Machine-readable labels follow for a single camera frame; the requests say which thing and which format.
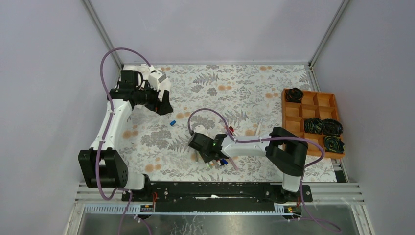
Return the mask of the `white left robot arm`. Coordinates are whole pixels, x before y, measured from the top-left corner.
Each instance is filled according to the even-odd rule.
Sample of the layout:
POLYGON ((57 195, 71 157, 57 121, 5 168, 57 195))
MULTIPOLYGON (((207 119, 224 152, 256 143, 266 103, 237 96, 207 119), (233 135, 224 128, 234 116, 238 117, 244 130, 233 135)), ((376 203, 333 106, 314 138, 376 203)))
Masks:
POLYGON ((144 65, 120 72, 117 85, 109 91, 107 111, 97 137, 89 149, 78 155, 89 188, 130 189, 140 201, 151 197, 152 189, 145 183, 145 175, 128 170, 118 146, 134 108, 145 107, 158 115, 173 112, 170 87, 171 82, 160 69, 144 65))

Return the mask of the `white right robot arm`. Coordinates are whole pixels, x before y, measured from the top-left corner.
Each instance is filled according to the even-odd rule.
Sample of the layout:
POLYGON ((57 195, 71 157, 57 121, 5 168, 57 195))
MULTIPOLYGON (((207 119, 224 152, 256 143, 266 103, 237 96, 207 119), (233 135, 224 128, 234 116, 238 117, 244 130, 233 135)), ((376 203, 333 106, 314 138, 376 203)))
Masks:
POLYGON ((199 152, 205 163, 236 156, 266 157, 283 173, 281 197, 292 202, 300 195, 308 142, 281 127, 262 137, 217 134, 211 138, 194 130, 188 146, 199 152))

